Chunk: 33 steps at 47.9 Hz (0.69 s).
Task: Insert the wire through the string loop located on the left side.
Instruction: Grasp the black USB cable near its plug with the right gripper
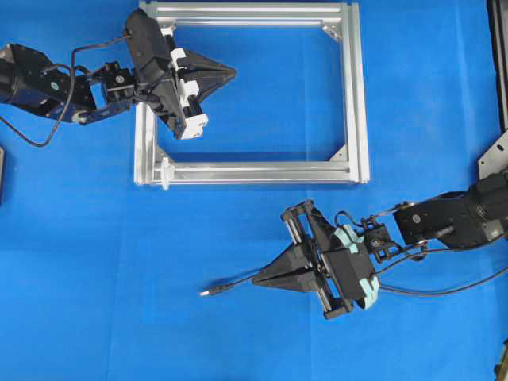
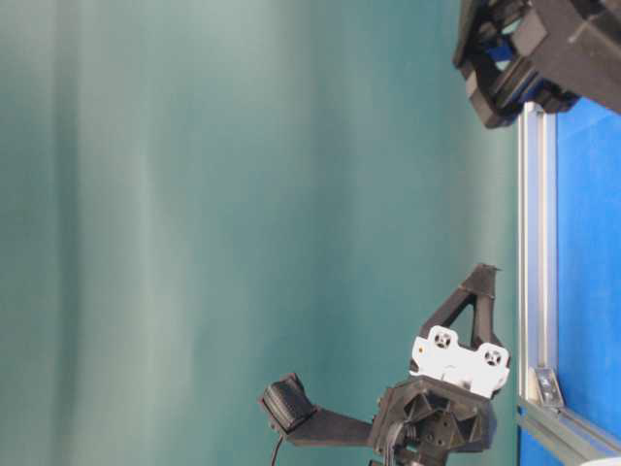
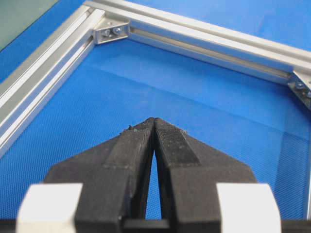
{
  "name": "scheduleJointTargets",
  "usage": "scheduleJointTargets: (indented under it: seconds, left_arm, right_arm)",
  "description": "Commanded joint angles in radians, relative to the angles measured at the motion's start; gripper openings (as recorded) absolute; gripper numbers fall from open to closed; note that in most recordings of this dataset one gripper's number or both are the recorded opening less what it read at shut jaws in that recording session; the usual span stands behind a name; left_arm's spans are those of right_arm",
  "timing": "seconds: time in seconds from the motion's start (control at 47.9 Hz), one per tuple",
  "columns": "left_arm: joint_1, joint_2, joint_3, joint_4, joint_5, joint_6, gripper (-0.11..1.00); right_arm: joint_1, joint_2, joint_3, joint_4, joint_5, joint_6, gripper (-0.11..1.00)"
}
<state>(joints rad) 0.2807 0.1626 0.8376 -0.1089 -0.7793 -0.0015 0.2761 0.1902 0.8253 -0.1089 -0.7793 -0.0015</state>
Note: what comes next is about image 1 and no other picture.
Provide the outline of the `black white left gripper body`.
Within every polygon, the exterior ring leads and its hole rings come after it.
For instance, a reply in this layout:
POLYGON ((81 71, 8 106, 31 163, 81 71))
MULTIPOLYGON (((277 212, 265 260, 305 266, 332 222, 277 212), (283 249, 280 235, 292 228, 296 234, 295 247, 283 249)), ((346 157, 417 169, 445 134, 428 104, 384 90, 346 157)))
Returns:
POLYGON ((203 134, 208 117, 201 107, 191 107, 190 96, 197 94, 195 81, 183 78, 186 69, 186 54, 183 48, 170 49, 171 71, 174 75, 174 86, 163 83, 151 87, 137 78, 137 95, 147 103, 153 113, 173 132, 177 140, 198 138, 203 134))

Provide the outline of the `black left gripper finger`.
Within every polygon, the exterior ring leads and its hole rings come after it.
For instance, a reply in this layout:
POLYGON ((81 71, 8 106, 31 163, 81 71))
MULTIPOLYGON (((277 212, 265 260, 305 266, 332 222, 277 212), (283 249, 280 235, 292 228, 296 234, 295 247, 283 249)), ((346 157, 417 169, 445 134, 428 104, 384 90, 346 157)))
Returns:
POLYGON ((197 94, 190 96, 191 107, 199 107, 200 102, 213 92, 225 86, 236 77, 235 73, 193 73, 189 75, 189 81, 197 83, 197 94))
POLYGON ((223 77, 230 78, 234 78, 237 74, 237 71, 233 67, 219 63, 202 54, 189 49, 185 49, 184 52, 187 60, 186 69, 189 72, 211 71, 213 74, 219 74, 223 77))

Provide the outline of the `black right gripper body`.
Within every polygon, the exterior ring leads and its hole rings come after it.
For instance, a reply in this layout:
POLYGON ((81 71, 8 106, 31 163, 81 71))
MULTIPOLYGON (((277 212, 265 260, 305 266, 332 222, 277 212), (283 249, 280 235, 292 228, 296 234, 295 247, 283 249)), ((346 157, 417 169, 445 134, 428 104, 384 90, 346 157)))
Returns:
MULTIPOLYGON (((310 199, 284 210, 281 219, 286 223, 294 244, 308 242, 312 245, 312 266, 318 284, 316 294, 323 307, 324 317, 336 318, 352 312, 355 306, 360 307, 354 300, 346 299, 341 288, 335 285, 322 254, 339 248, 349 248, 355 253, 360 244, 367 249, 364 238, 357 235, 349 225, 332 226, 310 199)), ((360 285, 367 293, 367 308, 364 310, 368 310, 379 297, 380 283, 375 269, 371 278, 362 279, 360 285)))

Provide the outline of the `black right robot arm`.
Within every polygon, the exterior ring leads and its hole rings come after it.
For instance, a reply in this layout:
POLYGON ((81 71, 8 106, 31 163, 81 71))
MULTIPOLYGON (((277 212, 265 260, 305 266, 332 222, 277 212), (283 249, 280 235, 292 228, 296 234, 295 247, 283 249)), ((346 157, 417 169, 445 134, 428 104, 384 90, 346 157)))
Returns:
POLYGON ((281 215, 292 242, 252 279, 254 285, 314 292, 327 319, 371 308, 378 299, 379 273, 373 262, 407 256, 422 260, 432 239, 451 250, 482 247, 507 234, 507 171, 491 174, 466 191, 440 194, 424 202, 404 202, 390 210, 405 242, 395 243, 375 215, 356 224, 330 224, 313 200, 281 215))

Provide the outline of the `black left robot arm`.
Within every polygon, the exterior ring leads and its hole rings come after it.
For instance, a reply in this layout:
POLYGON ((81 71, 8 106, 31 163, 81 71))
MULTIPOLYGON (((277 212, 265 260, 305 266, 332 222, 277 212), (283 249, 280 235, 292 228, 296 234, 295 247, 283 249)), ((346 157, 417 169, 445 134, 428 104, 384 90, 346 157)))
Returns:
POLYGON ((1 102, 38 117, 87 125, 131 106, 147 106, 178 140, 198 138, 208 123, 202 101, 234 79, 234 68, 175 45, 169 47, 168 75, 146 83, 134 70, 105 63, 95 71, 53 63, 20 44, 1 50, 1 102))

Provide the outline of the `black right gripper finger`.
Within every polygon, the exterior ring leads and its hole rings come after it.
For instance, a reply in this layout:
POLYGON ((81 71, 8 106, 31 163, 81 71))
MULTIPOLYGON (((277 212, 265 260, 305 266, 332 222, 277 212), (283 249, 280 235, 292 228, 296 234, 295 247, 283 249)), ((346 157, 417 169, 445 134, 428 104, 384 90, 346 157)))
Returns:
POLYGON ((302 293, 316 292, 318 290, 317 277, 314 271, 305 268, 280 275, 269 275, 267 272, 260 272, 253 277, 252 283, 260 287, 302 293))
POLYGON ((308 242, 291 244, 254 276, 254 283, 312 283, 313 249, 308 242))

